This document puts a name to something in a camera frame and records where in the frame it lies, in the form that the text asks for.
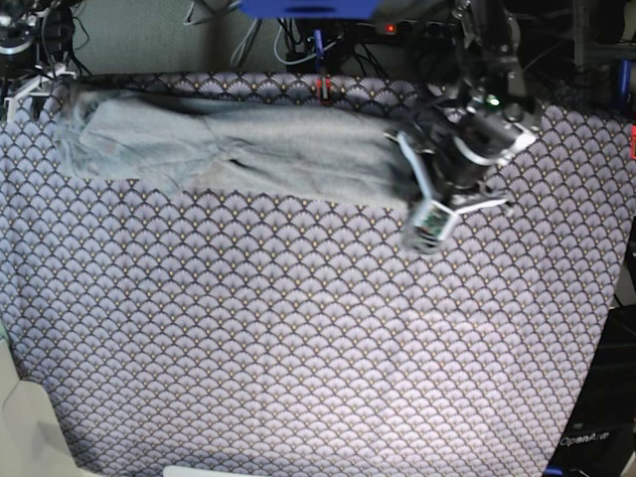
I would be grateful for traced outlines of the light grey T-shirt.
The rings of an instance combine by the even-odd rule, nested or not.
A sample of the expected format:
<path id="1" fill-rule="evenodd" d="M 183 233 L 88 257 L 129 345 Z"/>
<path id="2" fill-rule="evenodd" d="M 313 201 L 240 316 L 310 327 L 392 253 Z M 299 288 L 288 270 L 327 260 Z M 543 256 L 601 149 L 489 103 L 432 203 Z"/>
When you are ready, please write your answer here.
<path id="1" fill-rule="evenodd" d="M 55 129 L 62 171 L 197 189 L 404 209 L 418 196 L 388 120 L 313 106 L 71 86 Z"/>

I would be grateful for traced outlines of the black power strip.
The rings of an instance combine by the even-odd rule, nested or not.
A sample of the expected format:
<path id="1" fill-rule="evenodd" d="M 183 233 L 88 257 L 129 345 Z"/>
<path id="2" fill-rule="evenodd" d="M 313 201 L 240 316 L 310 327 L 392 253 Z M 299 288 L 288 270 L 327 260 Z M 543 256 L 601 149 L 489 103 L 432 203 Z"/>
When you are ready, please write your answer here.
<path id="1" fill-rule="evenodd" d="M 441 21 L 416 22 L 414 20 L 401 20 L 398 22 L 374 23 L 376 32 L 385 36 L 408 36 L 418 32 L 423 37 L 433 39 L 449 39 L 452 37 L 452 27 Z"/>

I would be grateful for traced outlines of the red black table clamp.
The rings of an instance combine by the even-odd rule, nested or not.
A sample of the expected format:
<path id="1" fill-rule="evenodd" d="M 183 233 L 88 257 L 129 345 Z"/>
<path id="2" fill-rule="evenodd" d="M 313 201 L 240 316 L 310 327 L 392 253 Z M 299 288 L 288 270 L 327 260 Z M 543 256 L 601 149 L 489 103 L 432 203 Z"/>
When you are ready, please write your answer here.
<path id="1" fill-rule="evenodd" d="M 322 105 L 331 103 L 331 79 L 328 76 L 321 76 L 317 79 L 316 91 Z"/>

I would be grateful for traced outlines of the red clamp at right edge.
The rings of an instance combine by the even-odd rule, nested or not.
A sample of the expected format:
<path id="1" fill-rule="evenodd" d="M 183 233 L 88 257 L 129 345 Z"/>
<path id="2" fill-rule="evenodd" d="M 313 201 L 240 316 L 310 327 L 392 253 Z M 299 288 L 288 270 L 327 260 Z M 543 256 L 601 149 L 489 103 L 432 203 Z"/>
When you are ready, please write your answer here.
<path id="1" fill-rule="evenodd" d="M 630 158 L 632 160 L 636 159 L 636 125 L 631 126 L 631 134 L 630 134 Z"/>

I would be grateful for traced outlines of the black OpenArm box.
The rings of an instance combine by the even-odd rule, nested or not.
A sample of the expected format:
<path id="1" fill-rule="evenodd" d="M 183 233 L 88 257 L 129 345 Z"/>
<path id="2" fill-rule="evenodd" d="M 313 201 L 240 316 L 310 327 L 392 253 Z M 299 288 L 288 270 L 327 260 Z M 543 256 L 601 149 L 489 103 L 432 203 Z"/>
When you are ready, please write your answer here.
<path id="1" fill-rule="evenodd" d="M 635 462 L 635 307 L 612 309 L 555 459 L 565 476 L 619 476 Z"/>

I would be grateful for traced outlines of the fan-patterned purple tablecloth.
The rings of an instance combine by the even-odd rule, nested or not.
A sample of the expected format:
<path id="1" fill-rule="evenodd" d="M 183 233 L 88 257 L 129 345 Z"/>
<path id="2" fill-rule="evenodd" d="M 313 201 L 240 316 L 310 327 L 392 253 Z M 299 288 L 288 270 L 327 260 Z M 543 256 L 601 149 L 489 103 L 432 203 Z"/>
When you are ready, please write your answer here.
<path id="1" fill-rule="evenodd" d="M 431 257 L 401 212 L 67 178 L 61 91 L 1 127 L 1 319 L 78 469 L 538 476 L 635 216 L 630 125 L 545 110 L 510 213 Z"/>

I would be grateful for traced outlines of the white board at corner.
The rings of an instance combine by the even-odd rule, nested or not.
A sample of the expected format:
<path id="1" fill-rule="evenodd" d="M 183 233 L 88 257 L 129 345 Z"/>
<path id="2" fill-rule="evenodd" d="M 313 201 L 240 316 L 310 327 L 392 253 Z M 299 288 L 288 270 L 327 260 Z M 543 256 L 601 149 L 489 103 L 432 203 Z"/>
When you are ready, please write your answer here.
<path id="1" fill-rule="evenodd" d="M 48 394 L 18 377 L 5 340 L 1 342 L 1 474 L 79 474 Z"/>

